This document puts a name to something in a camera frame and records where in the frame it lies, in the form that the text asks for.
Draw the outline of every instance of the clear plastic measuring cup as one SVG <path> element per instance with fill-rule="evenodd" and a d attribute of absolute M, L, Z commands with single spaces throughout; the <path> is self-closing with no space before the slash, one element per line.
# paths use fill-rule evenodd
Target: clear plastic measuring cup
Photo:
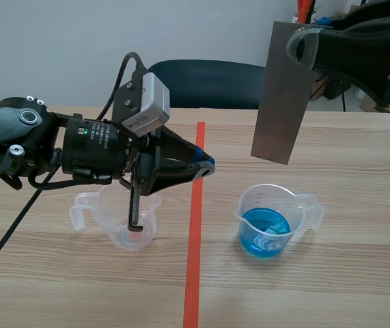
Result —
<path fill-rule="evenodd" d="M 110 239 L 121 249 L 141 249 L 155 236 L 155 209 L 160 206 L 161 198 L 156 194 L 140 197 L 139 226 L 143 231 L 128 230 L 130 191 L 114 182 L 98 193 L 80 193 L 74 199 L 69 215 L 75 230 L 85 228 L 84 210 L 90 210 Z"/>
<path fill-rule="evenodd" d="M 325 207 L 316 195 L 295 195 L 274 184 L 259 184 L 242 194 L 234 214 L 240 220 L 243 247 L 253 255 L 269 258 L 283 251 L 304 219 L 312 229 L 319 228 Z"/>

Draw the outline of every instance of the orange object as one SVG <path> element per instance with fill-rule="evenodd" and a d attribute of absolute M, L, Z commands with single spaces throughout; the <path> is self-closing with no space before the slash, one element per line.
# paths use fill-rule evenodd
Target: orange object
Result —
<path fill-rule="evenodd" d="M 298 23 L 306 23 L 312 2 L 312 0 L 298 0 Z"/>
<path fill-rule="evenodd" d="M 206 123 L 196 126 L 196 146 L 204 149 Z M 201 219 L 203 179 L 193 181 L 190 209 L 189 250 L 187 252 L 186 294 L 184 297 L 183 328 L 198 328 L 199 270 L 201 266 Z"/>

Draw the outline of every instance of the blue liquid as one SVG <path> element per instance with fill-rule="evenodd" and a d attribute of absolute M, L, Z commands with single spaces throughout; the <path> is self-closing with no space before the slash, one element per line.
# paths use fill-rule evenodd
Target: blue liquid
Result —
<path fill-rule="evenodd" d="M 290 226 L 283 215 L 269 208 L 254 208 L 246 212 L 243 217 L 255 228 L 268 234 L 288 234 Z M 269 238 L 247 224 L 240 229 L 240 242 L 243 247 L 255 256 L 261 258 L 271 258 L 283 251 L 285 244 L 289 241 L 289 236 L 284 238 Z"/>

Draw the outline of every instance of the red tape line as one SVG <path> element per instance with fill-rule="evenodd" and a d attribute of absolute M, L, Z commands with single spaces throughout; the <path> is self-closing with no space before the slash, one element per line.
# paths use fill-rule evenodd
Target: red tape line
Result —
<path fill-rule="evenodd" d="M 196 126 L 196 146 L 204 149 L 206 123 Z M 203 179 L 193 181 L 190 209 L 189 250 L 187 252 L 186 294 L 184 296 L 183 328 L 198 328 L 199 324 L 199 272 L 201 268 L 201 220 Z"/>

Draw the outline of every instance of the chair backrest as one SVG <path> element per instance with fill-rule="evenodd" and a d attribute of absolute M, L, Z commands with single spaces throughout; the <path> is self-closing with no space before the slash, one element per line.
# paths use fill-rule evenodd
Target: chair backrest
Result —
<path fill-rule="evenodd" d="M 258 109 L 266 69 L 217 60 L 167 60 L 151 66 L 178 108 Z"/>

